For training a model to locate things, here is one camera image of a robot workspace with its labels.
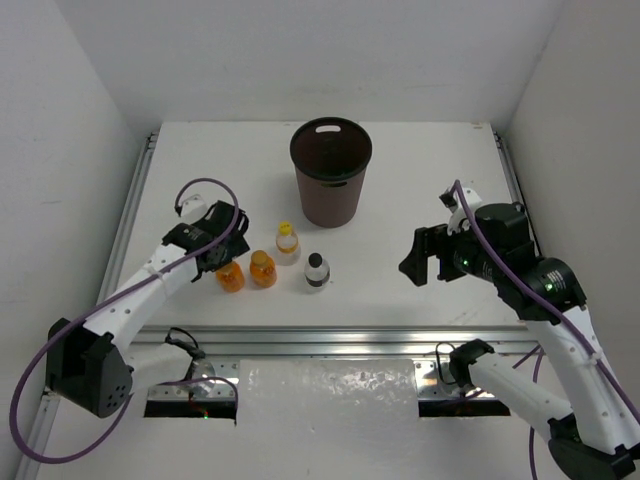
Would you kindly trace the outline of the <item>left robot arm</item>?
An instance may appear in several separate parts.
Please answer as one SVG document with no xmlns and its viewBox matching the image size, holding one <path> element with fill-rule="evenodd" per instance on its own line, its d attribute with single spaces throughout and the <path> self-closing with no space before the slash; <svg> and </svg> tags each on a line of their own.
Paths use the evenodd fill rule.
<svg viewBox="0 0 640 480">
<path fill-rule="evenodd" d="M 182 287 L 230 264 L 249 250 L 243 210 L 218 201 L 198 221 L 179 223 L 146 263 L 108 299 L 108 305 L 71 330 L 47 354 L 46 385 L 99 418 L 116 412 L 138 390 L 190 378 L 203 352 L 167 340 L 147 353 L 130 346 Z"/>
</svg>

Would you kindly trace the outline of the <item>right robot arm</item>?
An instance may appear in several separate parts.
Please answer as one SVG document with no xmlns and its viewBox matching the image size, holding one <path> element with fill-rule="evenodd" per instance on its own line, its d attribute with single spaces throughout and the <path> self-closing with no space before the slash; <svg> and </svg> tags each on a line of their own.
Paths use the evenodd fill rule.
<svg viewBox="0 0 640 480">
<path fill-rule="evenodd" d="M 441 281 L 472 276 L 491 283 L 535 337 L 566 396 L 520 376 L 481 339 L 450 352 L 444 382 L 459 393 L 477 388 L 495 396 L 542 439 L 566 477 L 629 476 L 639 459 L 638 413 L 619 391 L 574 272 L 536 253 L 521 205 L 474 202 L 464 208 L 449 194 L 441 200 L 449 222 L 415 231 L 400 272 L 423 286 L 434 257 Z"/>
</svg>

